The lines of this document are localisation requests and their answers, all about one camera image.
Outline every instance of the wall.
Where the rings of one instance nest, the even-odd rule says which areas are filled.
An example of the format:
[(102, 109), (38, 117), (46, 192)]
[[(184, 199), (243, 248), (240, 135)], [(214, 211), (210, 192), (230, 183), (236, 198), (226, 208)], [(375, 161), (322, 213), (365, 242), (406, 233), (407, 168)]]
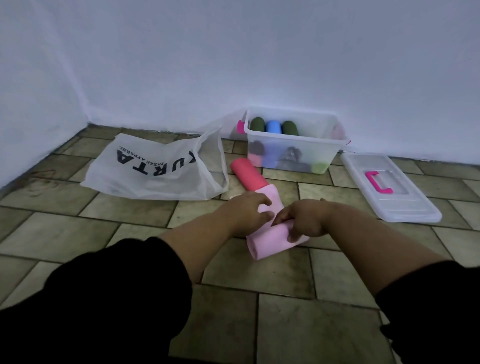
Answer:
[(0, 2), (0, 187), (87, 124), (53, 36), (31, 2)]
[(44, 2), (94, 123), (333, 112), (357, 151), (480, 164), (478, 0)]

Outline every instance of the black shirt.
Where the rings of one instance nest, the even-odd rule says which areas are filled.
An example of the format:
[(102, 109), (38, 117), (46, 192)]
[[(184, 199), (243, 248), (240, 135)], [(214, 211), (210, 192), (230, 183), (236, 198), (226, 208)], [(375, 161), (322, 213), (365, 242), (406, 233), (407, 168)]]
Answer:
[[(460, 363), (470, 353), (476, 360), (479, 278), (478, 268), (447, 261), (377, 294), (391, 322), (382, 332), (403, 363)], [(2, 343), (158, 360), (187, 322), (191, 299), (192, 283), (170, 246), (124, 239), (63, 264), (41, 291), (0, 311)]]

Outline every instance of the pink handle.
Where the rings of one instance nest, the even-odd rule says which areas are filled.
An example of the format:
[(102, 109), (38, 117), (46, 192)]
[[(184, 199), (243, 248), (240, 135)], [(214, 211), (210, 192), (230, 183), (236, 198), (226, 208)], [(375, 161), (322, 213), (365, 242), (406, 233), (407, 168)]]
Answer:
[(245, 122), (243, 122), (242, 120), (239, 120), (239, 122), (237, 123), (237, 133), (246, 134), (243, 129), (244, 127), (245, 127)]
[(392, 194), (393, 190), (390, 187), (385, 188), (385, 189), (380, 188), (378, 183), (373, 179), (373, 176), (376, 176), (377, 174), (378, 174), (377, 170), (371, 170), (370, 172), (365, 172), (365, 176), (368, 178), (368, 180), (374, 186), (374, 188), (375, 188), (375, 190), (377, 190), (377, 192), (380, 192), (381, 194)]

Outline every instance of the forearm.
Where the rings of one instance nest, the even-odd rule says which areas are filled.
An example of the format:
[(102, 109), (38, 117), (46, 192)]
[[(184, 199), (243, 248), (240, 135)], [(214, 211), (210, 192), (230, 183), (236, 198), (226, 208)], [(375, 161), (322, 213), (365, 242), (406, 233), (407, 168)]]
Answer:
[(159, 236), (177, 253), (192, 282), (231, 238), (229, 223), (217, 212), (202, 215)]
[(344, 204), (331, 204), (325, 230), (372, 295), (407, 273), (446, 260), (364, 212)]

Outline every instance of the floor tile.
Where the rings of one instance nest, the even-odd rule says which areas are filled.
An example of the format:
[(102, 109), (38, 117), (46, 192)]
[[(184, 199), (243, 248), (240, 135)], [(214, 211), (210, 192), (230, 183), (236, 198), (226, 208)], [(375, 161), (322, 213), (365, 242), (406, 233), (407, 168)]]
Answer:
[(0, 207), (0, 242), (31, 214), (31, 211)]
[(117, 227), (115, 222), (37, 212), (0, 243), (0, 253), (64, 263), (104, 248)]
[(433, 228), (453, 259), (466, 267), (480, 266), (480, 232)]
[(244, 140), (236, 140), (235, 145), (233, 146), (232, 153), (244, 154), (248, 153), (248, 144)]
[(177, 208), (173, 212), (172, 218), (168, 223), (169, 228), (176, 228), (181, 224), (193, 220), (201, 215), (209, 214), (218, 209), (225, 201), (179, 201)]
[(467, 222), (461, 217), (461, 215), (454, 209), (452, 204), (448, 200), (443, 200), (441, 198), (429, 198), (435, 206), (442, 213), (442, 220), (440, 222), (428, 223), (427, 225), (435, 226), (445, 226), (447, 228), (463, 228), (470, 229), (470, 226)]
[(132, 224), (121, 224), (115, 235), (110, 239), (107, 246), (112, 246), (113, 244), (119, 242), (122, 239), (140, 239), (146, 240), (152, 236), (158, 237), (160, 234), (168, 231), (164, 228), (152, 228), (150, 226), (142, 225), (132, 225)]
[[(230, 168), (230, 165), (232, 162), (238, 158), (245, 158), (243, 154), (233, 154), (233, 153), (225, 153), (225, 162), (227, 163), (227, 173), (228, 174), (234, 174), (232, 171), (232, 168)], [(259, 171), (260, 174), (262, 174), (262, 168), (260, 167), (255, 167), (257, 171)]]
[(450, 203), (463, 216), (474, 230), (480, 230), (480, 204), (450, 200)]
[(462, 180), (454, 178), (407, 174), (410, 180), (428, 197), (448, 198), (452, 200), (480, 201)]
[(199, 135), (189, 135), (189, 134), (179, 134), (176, 140), (183, 140), (183, 139), (193, 139), (193, 138), (198, 138)]
[(113, 140), (121, 128), (111, 128), (109, 126), (89, 125), (88, 128), (80, 132), (80, 136), (87, 136), (89, 138), (110, 139)]
[(336, 165), (336, 166), (343, 166), (344, 164), (343, 164), (343, 162), (342, 162), (342, 159), (340, 159), (340, 155), (341, 155), (341, 154), (342, 154), (342, 153), (337, 153), (337, 154), (335, 155), (335, 157), (333, 158), (331, 164), (334, 164), (334, 165)]
[(30, 176), (67, 180), (89, 160), (85, 157), (52, 154), (38, 163), (30, 172)]
[(33, 260), (0, 256), (0, 303), (8, 297), (35, 263)]
[(463, 182), (465, 182), (465, 184), (470, 187), (473, 192), (480, 196), (480, 181), (463, 180)]
[(53, 153), (57, 153), (57, 154), (60, 154), (60, 153), (63, 153), (65, 150), (67, 150), (68, 148), (70, 148), (72, 145), (74, 145), (76, 142), (78, 142), (80, 140), (80, 137), (79, 136), (74, 136), (72, 139), (70, 139), (68, 142), (66, 142), (65, 144), (63, 144), (62, 146), (60, 146), (58, 149), (54, 150)]
[(313, 298), (308, 250), (292, 248), (258, 261), (244, 239), (230, 239), (212, 259), (202, 283)]
[(315, 184), (299, 183), (300, 199), (313, 198), (320, 200), (324, 198), (328, 201), (339, 202), (351, 205), (362, 211), (376, 217), (367, 200), (361, 194), (360, 190), (344, 187), (332, 187)]
[(234, 144), (234, 140), (222, 139), (223, 151), (225, 153), (232, 153)]
[(417, 165), (425, 174), (432, 176), (465, 178), (466, 180), (480, 180), (480, 170), (472, 166), (443, 163), (443, 162), (422, 162)]
[(245, 187), (243, 187), (243, 185), (241, 184), (241, 182), (239, 181), (239, 179), (232, 175), (232, 174), (229, 174), (228, 175), (228, 191), (227, 192), (224, 192), (222, 193), (221, 195), (221, 199), (222, 200), (229, 200), (231, 199), (232, 197), (235, 197), (237, 195), (240, 195), (244, 192), (246, 192), (245, 190)]
[(175, 141), (178, 137), (178, 134), (159, 133), (151, 130), (123, 129), (122, 133), (162, 144), (169, 144)]
[(76, 215), (97, 193), (74, 182), (30, 178), (26, 186), (0, 200), (0, 205)]
[(326, 234), (324, 236), (319, 236), (316, 238), (310, 238), (306, 242), (300, 244), (303, 246), (308, 246), (311, 248), (319, 248), (319, 249), (330, 249), (330, 250), (338, 250), (340, 251), (340, 248), (336, 244), (336, 242), (332, 239), (332, 237), (329, 234)]
[(70, 148), (65, 150), (63, 154), (67, 154), (69, 156), (96, 158), (110, 143), (111, 140), (107, 139), (82, 138)]
[(331, 302), (260, 295), (258, 364), (392, 364), (378, 313)]
[(353, 265), (342, 252), (310, 249), (319, 300), (378, 307)]
[(164, 228), (177, 201), (132, 200), (99, 193), (80, 216)]
[(421, 169), (415, 164), (414, 160), (411, 159), (401, 159), (401, 158), (390, 158), (397, 167), (399, 167), (404, 173), (415, 173), (423, 174)]
[(253, 363), (256, 295), (193, 287), (192, 312), (170, 343), (170, 356), (215, 363)]
[(425, 245), (434, 252), (443, 255), (445, 258), (452, 258), (430, 226), (406, 224), (401, 222), (392, 223), (383, 221), (383, 223), (415, 240), (416, 242)]
[(10, 296), (8, 296), (0, 306), (0, 309), (13, 306), (41, 290), (50, 273), (59, 266), (60, 264), (58, 263), (38, 262)]
[(330, 175), (332, 176), (333, 184), (337, 187), (358, 188), (357, 184), (353, 181), (347, 168), (342, 166), (330, 166), (328, 167)]
[(290, 170), (271, 170), (269, 168), (264, 168), (263, 176), (265, 178), (270, 178), (274, 180), (326, 184), (329, 186), (332, 185), (332, 180), (330, 179), (330, 173), (328, 170), (324, 174), (316, 174), (316, 173), (293, 172)]
[(295, 182), (271, 180), (265, 178), (268, 183), (275, 185), (283, 206), (288, 206), (299, 200), (299, 190)]
[[(380, 319), (381, 319), (383, 325), (387, 325), (387, 324), (390, 323), (387, 316), (385, 316), (385, 314), (382, 311), (380, 311)], [(398, 354), (393, 349), (392, 349), (392, 354), (393, 354), (393, 357), (395, 358), (395, 363), (396, 364), (402, 364), (402, 360), (400, 359)]]
[(85, 164), (77, 173), (69, 178), (69, 181), (72, 182), (83, 182), (85, 181), (85, 177), (87, 175), (87, 171), (90, 168), (90, 165), (93, 163), (95, 159), (91, 159), (87, 164)]

